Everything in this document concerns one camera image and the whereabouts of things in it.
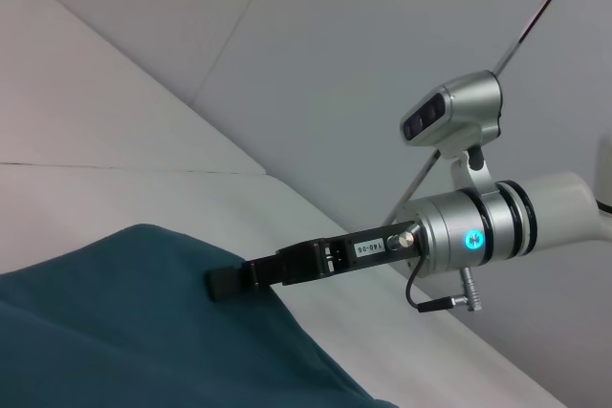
dark green cloth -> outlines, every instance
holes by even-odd
[[[389,406],[272,292],[211,303],[205,270],[240,262],[138,225],[0,275],[0,406]]]

blue led light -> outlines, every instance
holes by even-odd
[[[463,242],[469,250],[477,250],[485,244],[485,235],[482,234],[482,231],[474,229],[466,233]]]

